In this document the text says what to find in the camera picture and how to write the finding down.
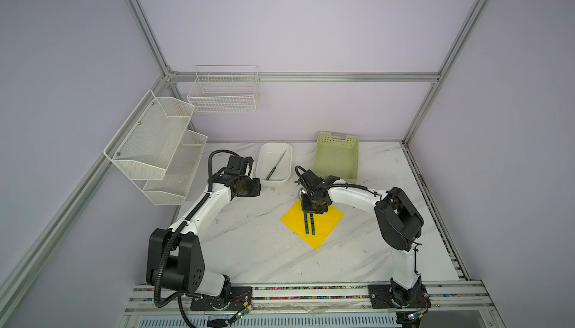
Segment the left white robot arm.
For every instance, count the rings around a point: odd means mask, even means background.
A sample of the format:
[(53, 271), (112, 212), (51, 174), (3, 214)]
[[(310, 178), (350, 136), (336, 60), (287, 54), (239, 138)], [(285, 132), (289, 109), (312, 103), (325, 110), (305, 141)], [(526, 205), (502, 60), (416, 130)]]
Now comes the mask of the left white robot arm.
[(156, 229), (148, 241), (146, 283), (154, 288), (154, 305), (174, 299), (204, 297), (215, 309), (231, 300), (231, 280), (206, 268), (202, 235), (219, 212), (235, 198), (260, 195), (261, 180), (252, 177), (254, 160), (219, 149), (208, 157), (208, 184), (203, 195), (167, 229)]

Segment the spoon with green handle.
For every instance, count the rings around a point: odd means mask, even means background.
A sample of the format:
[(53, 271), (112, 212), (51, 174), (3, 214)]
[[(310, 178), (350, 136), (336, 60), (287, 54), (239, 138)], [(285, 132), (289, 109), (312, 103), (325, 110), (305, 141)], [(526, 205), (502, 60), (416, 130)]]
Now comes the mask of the spoon with green handle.
[[(303, 207), (303, 199), (304, 199), (304, 195), (305, 195), (305, 189), (303, 187), (301, 187), (299, 189), (298, 195), (299, 195), (299, 200), (301, 202), (301, 207)], [(308, 235), (309, 234), (308, 218), (307, 218), (307, 213), (305, 213), (305, 211), (303, 212), (303, 221), (304, 221), (305, 234)]]

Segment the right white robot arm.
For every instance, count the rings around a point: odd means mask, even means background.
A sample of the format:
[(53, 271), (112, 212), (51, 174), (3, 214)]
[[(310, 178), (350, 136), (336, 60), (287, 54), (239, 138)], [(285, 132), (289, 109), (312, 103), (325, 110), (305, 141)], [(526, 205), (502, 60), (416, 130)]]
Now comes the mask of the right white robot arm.
[(373, 213), (383, 240), (392, 248), (392, 277), (385, 301), (395, 308), (429, 306), (429, 299), (417, 270), (417, 239), (425, 221), (407, 194), (399, 187), (386, 192), (352, 184), (329, 175), (321, 178), (311, 169), (296, 166), (300, 186), (304, 232), (315, 235), (316, 216), (326, 214), (337, 203)]

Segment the yellow paper napkin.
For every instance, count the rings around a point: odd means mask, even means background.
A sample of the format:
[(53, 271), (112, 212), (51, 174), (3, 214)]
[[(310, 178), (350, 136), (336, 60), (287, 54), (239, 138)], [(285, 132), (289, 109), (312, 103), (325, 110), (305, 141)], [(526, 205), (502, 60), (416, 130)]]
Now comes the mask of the yellow paper napkin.
[(298, 200), (280, 221), (311, 248), (319, 250), (343, 217), (344, 213), (332, 206), (324, 214), (307, 214)]

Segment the fork with green handle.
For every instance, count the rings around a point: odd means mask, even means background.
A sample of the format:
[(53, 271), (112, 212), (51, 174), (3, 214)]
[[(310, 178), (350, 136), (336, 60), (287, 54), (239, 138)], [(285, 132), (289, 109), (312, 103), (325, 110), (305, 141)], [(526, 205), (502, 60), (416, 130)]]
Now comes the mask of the fork with green handle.
[(314, 215), (309, 214), (309, 227), (312, 235), (316, 235), (315, 225), (314, 225)]

